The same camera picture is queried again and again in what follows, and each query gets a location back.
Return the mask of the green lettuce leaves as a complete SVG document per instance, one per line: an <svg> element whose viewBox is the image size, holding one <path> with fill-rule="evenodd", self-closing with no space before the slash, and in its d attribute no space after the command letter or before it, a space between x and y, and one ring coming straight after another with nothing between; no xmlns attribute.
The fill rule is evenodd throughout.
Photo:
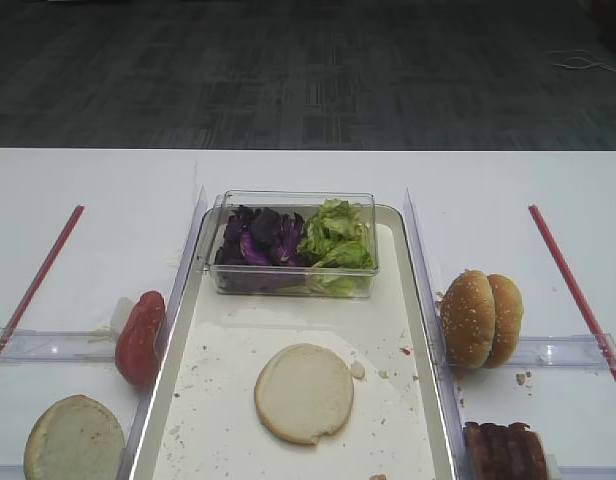
<svg viewBox="0 0 616 480"><path fill-rule="evenodd" d="M369 270L375 267L369 238L360 206L328 199L304 225L298 252L312 269ZM311 292L331 297L366 295L370 284L363 275L310 274L306 279Z"/></svg>

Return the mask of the stacked brown meat patties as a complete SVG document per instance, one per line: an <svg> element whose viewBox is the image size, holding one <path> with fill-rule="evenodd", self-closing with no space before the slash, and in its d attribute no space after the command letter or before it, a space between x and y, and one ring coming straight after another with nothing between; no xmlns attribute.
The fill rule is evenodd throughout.
<svg viewBox="0 0 616 480"><path fill-rule="evenodd" d="M463 435L477 479L550 478L543 443L525 423L466 422Z"/></svg>

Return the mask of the purple cabbage leaves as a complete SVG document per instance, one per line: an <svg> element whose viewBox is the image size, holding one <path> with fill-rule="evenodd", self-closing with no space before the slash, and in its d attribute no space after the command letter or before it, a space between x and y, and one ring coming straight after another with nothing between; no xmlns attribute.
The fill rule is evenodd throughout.
<svg viewBox="0 0 616 480"><path fill-rule="evenodd" d="M239 206L229 216L223 244L215 255L219 265L304 267L299 253L304 218L269 208Z"/></svg>

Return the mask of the right long clear divider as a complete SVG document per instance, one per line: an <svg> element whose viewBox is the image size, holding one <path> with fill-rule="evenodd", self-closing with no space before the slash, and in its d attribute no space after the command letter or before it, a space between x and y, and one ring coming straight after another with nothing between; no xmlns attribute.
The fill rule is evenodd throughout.
<svg viewBox="0 0 616 480"><path fill-rule="evenodd" d="M405 192L403 210L432 369L435 398L444 435L445 458L449 463L452 479L474 479L472 460L465 444L455 381L446 359L444 335L435 304L436 296L431 286L425 247L420 235L421 225L409 190Z"/></svg>

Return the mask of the long clear divider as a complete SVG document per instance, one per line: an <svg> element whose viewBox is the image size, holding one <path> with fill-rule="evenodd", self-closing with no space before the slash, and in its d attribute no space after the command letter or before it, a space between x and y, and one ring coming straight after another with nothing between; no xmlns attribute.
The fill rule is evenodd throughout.
<svg viewBox="0 0 616 480"><path fill-rule="evenodd" d="M156 392L164 361L169 351L169 345L172 338L173 329L177 323L177 316L182 306L185 288L190 276L190 272L194 269L196 262L196 251L199 243L200 230L203 223L203 217L207 211L207 195L204 187L200 188L198 200L191 218L191 225L187 235L186 243L181 254L181 259L174 284L166 304L165 319L162 325L157 330L157 336L154 342L154 347L158 360L158 369L155 379L152 383L141 390L139 403L134 416L134 420L128 436L126 448L122 456L120 466L117 472L116 479L133 479L137 468L137 462L141 452L142 444L149 423L151 410L154 404Z"/></svg>
<svg viewBox="0 0 616 480"><path fill-rule="evenodd" d="M446 359L444 335L435 304L436 296L431 286L425 247L420 235L421 225L409 190L405 192L403 210L432 369L435 398L444 435L445 458L449 463L452 479L474 479L472 460L465 444L455 381Z"/></svg>

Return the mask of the left long clear divider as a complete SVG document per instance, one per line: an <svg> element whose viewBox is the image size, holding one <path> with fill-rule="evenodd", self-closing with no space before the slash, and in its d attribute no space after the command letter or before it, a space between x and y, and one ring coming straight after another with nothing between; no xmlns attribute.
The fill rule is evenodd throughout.
<svg viewBox="0 0 616 480"><path fill-rule="evenodd" d="M134 420L128 436L126 448L122 456L120 466L117 472L116 479L133 479L137 468L137 462L141 452L142 444L149 423L151 410L154 404L156 392L164 361L169 351L169 345L172 338L173 329L177 323L177 316L182 306L185 288L190 276L190 272L194 269L196 262L196 251L199 243L200 230L203 223L203 217L207 211L207 195L204 187L200 188L198 200L191 218L191 225L187 235L186 243L181 254L181 259L174 284L166 304L165 319L162 325L157 330L157 336L154 342L154 347L158 360L158 369L155 379L152 383L141 390L139 403L134 416Z"/></svg>

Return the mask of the sesame bun top front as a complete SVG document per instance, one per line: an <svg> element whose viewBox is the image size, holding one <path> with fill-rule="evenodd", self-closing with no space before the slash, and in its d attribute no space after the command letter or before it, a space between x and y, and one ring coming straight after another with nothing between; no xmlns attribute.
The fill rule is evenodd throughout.
<svg viewBox="0 0 616 480"><path fill-rule="evenodd" d="M440 306L448 361L480 368L488 358L495 332L495 303L487 276L479 270L460 274Z"/></svg>

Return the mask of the sesame bun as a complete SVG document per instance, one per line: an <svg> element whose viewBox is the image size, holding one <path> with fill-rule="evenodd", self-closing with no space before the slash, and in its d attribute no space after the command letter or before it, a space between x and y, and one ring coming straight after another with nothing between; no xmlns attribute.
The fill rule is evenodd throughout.
<svg viewBox="0 0 616 480"><path fill-rule="evenodd" d="M491 274L488 281L495 306L495 332L491 352L483 367L492 369L513 356L519 341L524 306L519 289L508 277Z"/></svg>
<svg viewBox="0 0 616 480"><path fill-rule="evenodd" d="M479 270L460 274L440 306L448 361L480 368L488 358L495 332L495 303L487 276Z"/></svg>

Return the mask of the sesame bun top rear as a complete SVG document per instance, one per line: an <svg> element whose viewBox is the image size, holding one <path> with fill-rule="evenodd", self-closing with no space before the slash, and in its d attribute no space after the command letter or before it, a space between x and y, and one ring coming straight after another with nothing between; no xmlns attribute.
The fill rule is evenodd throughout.
<svg viewBox="0 0 616 480"><path fill-rule="evenodd" d="M513 356L519 341L524 306L519 289L508 277L491 274L488 281L495 306L495 332L491 352L483 367L492 369Z"/></svg>

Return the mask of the right red strip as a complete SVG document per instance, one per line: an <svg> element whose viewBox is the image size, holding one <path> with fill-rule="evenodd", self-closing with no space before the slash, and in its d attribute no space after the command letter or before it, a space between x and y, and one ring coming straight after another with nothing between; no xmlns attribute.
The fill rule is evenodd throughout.
<svg viewBox="0 0 616 480"><path fill-rule="evenodd" d="M604 356L612 377L616 384L616 348L610 345L609 337L602 331L585 295L583 294L576 278L574 277L565 257L563 256L559 245L552 235L548 224L542 216L539 208L536 205L528 207L529 213L539 230L544 243L546 244L557 268L559 269L567 287L573 297L590 333L597 341L598 347Z"/></svg>

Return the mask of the red strip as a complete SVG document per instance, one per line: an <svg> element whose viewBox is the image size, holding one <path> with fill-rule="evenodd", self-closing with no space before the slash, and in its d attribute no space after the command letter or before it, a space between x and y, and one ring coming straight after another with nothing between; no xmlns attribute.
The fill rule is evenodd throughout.
<svg viewBox="0 0 616 480"><path fill-rule="evenodd" d="M31 281L30 285L28 286L27 290L25 291L22 299L19 301L19 303L18 303L15 311L13 312L10 320L8 321L6 326L1 330L1 332L0 332L0 356L3 353L5 347L8 345L8 343L10 341L10 338L12 337L12 334L14 333L15 329L19 326L19 323L20 323L22 317L24 316L24 313L26 312L28 306L30 305L31 301L33 300L33 298L34 298L35 294L37 293L39 287L41 286L41 284L45 280L49 270L53 266L53 264L54 264L55 260L57 259L58 255L62 251L65 243L69 239L69 237L70 237L71 233L73 232L75 226L77 225L80 217L82 216L84 209L85 209L85 207L83 205L77 205L74 208L74 210L71 213L69 219L67 220L66 224L64 225L64 227L62 228L60 234L58 235L57 239L55 240L52 248L50 249L50 251L46 255L43 263L39 267L39 269L38 269L37 273L35 274L33 280Z"/></svg>
<svg viewBox="0 0 616 480"><path fill-rule="evenodd" d="M583 294L576 278L574 277L565 257L563 256L559 245L552 235L548 224L542 216L539 208L536 205L528 207L529 213L539 230L544 243L546 244L557 268L559 269L567 287L573 297L590 333L597 341L598 347L604 356L612 377L616 384L616 348L610 345L609 337L602 331L585 295Z"/></svg>

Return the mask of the left red strip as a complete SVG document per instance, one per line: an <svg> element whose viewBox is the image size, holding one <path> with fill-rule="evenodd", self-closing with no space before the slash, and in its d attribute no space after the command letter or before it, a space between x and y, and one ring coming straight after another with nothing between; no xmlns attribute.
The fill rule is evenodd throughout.
<svg viewBox="0 0 616 480"><path fill-rule="evenodd" d="M60 234L58 235L57 239L55 240L52 248L50 249L50 251L46 255L43 263L39 267L39 269L38 269L37 273L35 274L33 280L31 281L30 285L28 286L27 290L25 291L22 299L19 301L19 303L18 303L15 311L13 312L10 320L8 321L6 326L1 330L1 332L0 332L0 356L3 353L5 347L8 345L8 343L10 341L10 338L12 337L12 334L14 333L15 329L19 326L19 323L20 323L22 317L24 316L24 313L26 312L28 306L30 305L31 301L33 300L33 298L34 298L35 294L37 293L39 287L41 286L41 284L45 280L49 270L53 266L53 264L54 264L55 260L57 259L58 255L62 251L65 243L69 239L69 237L70 237L71 233L73 232L75 226L77 225L80 217L82 216L84 209L85 209L85 207L83 205L77 205L74 208L74 210L71 213L69 219L67 220L66 224L64 225L64 227L62 228Z"/></svg>

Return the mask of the bun half left side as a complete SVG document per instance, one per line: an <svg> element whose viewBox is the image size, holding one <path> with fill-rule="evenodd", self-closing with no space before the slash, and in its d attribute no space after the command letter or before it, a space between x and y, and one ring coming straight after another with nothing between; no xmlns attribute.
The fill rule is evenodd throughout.
<svg viewBox="0 0 616 480"><path fill-rule="evenodd" d="M100 402L72 395L36 421L24 451L27 479L114 479L125 448L122 427Z"/></svg>

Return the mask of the left upper clear holder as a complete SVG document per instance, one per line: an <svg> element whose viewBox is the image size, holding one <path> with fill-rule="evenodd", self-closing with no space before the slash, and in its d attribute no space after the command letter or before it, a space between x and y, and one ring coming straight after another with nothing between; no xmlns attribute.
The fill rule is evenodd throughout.
<svg viewBox="0 0 616 480"><path fill-rule="evenodd" d="M0 363L113 362L108 331L60 332L0 328Z"/></svg>

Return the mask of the right lower clear holder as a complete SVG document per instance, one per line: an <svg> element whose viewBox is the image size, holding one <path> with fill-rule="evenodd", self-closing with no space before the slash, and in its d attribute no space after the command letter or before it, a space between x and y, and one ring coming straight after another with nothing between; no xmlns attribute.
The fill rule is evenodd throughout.
<svg viewBox="0 0 616 480"><path fill-rule="evenodd" d="M550 468L550 479L616 480L616 467L557 466Z"/></svg>

